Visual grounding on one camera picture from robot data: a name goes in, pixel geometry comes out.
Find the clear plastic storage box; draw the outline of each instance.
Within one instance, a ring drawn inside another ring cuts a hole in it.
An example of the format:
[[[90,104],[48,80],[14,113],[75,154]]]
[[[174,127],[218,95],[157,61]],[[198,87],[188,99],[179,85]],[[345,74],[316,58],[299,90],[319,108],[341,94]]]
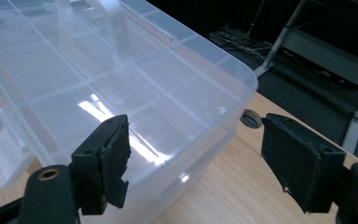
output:
[[[116,43],[106,12],[67,3],[0,0],[0,187],[34,158],[68,165],[103,120],[127,114],[124,208],[82,218],[151,222],[235,134],[256,77],[144,0],[120,1]]]

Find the plastic container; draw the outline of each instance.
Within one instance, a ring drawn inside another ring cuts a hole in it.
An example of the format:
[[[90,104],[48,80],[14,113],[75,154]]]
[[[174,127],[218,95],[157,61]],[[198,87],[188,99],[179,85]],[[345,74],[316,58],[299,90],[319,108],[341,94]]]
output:
[[[148,223],[235,134],[257,86],[252,70],[146,1],[122,0],[130,58],[84,2],[0,0],[0,187],[37,157],[71,161],[101,121],[127,114],[123,209],[86,223]]]

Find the wooden table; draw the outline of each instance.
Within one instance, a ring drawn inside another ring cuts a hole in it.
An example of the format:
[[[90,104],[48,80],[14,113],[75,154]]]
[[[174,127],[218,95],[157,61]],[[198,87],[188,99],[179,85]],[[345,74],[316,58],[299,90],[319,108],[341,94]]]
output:
[[[267,113],[292,118],[260,94],[248,104],[260,116]],[[176,201],[157,224],[175,223],[335,223],[337,207],[329,214],[304,214],[286,193],[260,156],[263,127],[250,129],[239,122],[238,132],[202,177]],[[358,161],[348,154],[346,166]],[[40,168],[35,161],[13,187],[0,189],[0,206],[23,194],[28,176]]]

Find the metal table leg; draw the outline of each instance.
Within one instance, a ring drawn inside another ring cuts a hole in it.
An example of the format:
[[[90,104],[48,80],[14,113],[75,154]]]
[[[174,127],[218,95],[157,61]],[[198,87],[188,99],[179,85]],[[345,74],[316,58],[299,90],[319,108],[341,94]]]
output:
[[[355,112],[351,119],[350,126],[348,127],[347,133],[345,134],[342,147],[350,153],[354,153],[358,141],[358,112]]]
[[[293,12],[292,17],[289,19],[289,22],[287,22],[283,27],[283,29],[281,30],[281,33],[278,36],[277,40],[275,41],[274,45],[272,46],[272,49],[269,51],[266,60],[264,60],[263,64],[261,64],[258,68],[254,70],[254,73],[257,77],[261,77],[265,72],[267,72],[272,67],[272,63],[271,63],[272,58],[275,56],[278,49],[281,47],[281,44],[289,34],[290,28],[293,26],[293,23],[295,23],[298,15],[300,14],[301,10],[303,9],[303,7],[306,5],[307,2],[308,0],[301,0],[298,3],[295,12]]]
[[[263,0],[263,1],[260,3],[260,5],[258,6],[257,12],[255,13],[255,17],[254,17],[254,19],[253,19],[253,21],[252,21],[252,23],[251,23],[251,26],[249,27],[249,30],[248,30],[248,32],[247,32],[247,35],[249,35],[249,34],[252,32],[253,28],[255,27],[255,23],[257,22],[258,16],[260,16],[260,12],[261,12],[261,10],[263,9],[263,6],[264,6],[264,4],[266,3],[266,1],[267,1],[267,0]]]

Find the grommet hole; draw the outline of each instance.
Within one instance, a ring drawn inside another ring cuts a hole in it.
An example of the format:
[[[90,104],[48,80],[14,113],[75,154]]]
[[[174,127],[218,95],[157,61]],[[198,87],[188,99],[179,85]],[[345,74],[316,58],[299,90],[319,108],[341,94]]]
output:
[[[241,117],[241,122],[248,128],[258,129],[263,123],[261,122],[261,117],[253,110],[246,109]]]
[[[46,171],[42,172],[39,175],[38,179],[42,180],[42,181],[50,180],[50,179],[55,178],[59,174],[60,174],[60,170],[58,170],[58,169],[49,169],[49,170],[46,170]]]

